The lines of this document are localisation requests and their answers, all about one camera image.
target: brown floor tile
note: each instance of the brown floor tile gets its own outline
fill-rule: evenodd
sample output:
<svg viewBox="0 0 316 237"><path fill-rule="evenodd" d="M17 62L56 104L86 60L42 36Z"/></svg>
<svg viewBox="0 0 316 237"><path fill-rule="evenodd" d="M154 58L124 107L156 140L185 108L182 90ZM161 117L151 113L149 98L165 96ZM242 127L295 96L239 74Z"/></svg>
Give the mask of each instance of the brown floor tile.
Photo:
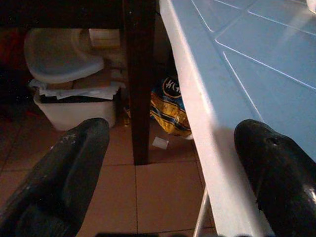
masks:
<svg viewBox="0 0 316 237"><path fill-rule="evenodd" d="M64 132L56 131L45 116L26 117L4 170L31 169Z"/></svg>
<svg viewBox="0 0 316 237"><path fill-rule="evenodd" d="M159 233L159 237L192 237L194 230L187 231L174 231L174 232L165 232ZM215 228L205 228L201 232L202 235L212 235L216 234Z"/></svg>
<svg viewBox="0 0 316 237"><path fill-rule="evenodd" d="M155 137L159 137L169 141L166 150L154 147L153 141ZM161 126L152 120L150 124L149 137L149 162L150 163L165 163L173 161L188 161L195 160L192 141L181 137L176 137L167 134Z"/></svg>
<svg viewBox="0 0 316 237"><path fill-rule="evenodd" d="M202 200L196 162L137 166L136 180L139 233L195 227Z"/></svg>
<svg viewBox="0 0 316 237"><path fill-rule="evenodd" d="M110 143L103 165L133 164L131 127L118 124L110 128Z"/></svg>
<svg viewBox="0 0 316 237"><path fill-rule="evenodd" d="M21 127L19 121L0 120L0 172Z"/></svg>
<svg viewBox="0 0 316 237"><path fill-rule="evenodd" d="M2 172L0 175L0 207L14 193L27 174L27 171Z"/></svg>
<svg viewBox="0 0 316 237"><path fill-rule="evenodd" d="M97 233L136 233L135 167L103 166L77 237Z"/></svg>

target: table leg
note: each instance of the table leg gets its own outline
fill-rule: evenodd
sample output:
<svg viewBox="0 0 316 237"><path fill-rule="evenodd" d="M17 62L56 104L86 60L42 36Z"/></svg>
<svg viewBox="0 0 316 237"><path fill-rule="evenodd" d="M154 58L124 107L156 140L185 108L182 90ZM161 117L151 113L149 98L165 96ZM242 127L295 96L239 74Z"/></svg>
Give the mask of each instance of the table leg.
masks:
<svg viewBox="0 0 316 237"><path fill-rule="evenodd" d="M148 162L155 0L123 0L134 164Z"/></svg>
<svg viewBox="0 0 316 237"><path fill-rule="evenodd" d="M210 207L209 196L207 193L207 189L205 187L201 207L200 207L199 214L197 217L196 228L195 228L194 233L193 233L193 237L200 236L201 230L203 228L203 224L205 222L205 218L207 216L207 210L209 209L209 207Z"/></svg>

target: table top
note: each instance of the table top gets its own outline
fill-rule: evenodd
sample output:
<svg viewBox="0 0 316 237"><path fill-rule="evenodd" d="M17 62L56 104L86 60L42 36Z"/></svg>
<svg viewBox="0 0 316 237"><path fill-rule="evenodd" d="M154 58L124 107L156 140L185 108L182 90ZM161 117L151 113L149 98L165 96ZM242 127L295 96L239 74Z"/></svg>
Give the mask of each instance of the table top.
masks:
<svg viewBox="0 0 316 237"><path fill-rule="evenodd" d="M234 148L244 119L316 161L316 15L304 0L160 0L218 234L270 227Z"/></svg>

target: white paper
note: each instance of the white paper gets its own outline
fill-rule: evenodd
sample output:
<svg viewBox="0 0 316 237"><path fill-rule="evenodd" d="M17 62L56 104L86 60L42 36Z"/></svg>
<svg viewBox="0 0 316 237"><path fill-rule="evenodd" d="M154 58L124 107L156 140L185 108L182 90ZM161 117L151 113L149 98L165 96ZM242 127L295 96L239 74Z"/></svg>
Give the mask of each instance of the white paper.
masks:
<svg viewBox="0 0 316 237"><path fill-rule="evenodd" d="M154 147L159 147L164 150L167 149L168 144L169 144L168 140L164 140L160 137L155 137L154 142L153 142Z"/></svg>

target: plastic bag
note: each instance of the plastic bag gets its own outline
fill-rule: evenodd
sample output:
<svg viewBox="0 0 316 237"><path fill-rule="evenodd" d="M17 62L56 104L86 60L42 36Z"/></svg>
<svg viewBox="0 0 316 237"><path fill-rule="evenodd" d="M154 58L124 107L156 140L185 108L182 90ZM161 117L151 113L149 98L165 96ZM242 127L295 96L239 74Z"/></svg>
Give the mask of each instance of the plastic bag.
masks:
<svg viewBox="0 0 316 237"><path fill-rule="evenodd" d="M177 76L168 76L153 88L151 117L155 118L167 133L190 138L191 129Z"/></svg>

